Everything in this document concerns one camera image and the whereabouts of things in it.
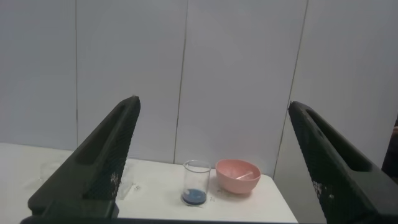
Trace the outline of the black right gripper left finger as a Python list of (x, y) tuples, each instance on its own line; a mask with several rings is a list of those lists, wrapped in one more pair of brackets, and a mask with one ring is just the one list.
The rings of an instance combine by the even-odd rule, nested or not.
[(28, 200), (40, 217), (113, 218), (141, 103), (118, 103)]

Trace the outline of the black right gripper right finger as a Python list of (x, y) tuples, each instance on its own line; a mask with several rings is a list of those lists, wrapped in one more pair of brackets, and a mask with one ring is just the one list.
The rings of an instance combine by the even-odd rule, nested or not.
[(397, 183), (309, 106), (289, 116), (327, 223), (397, 223)]

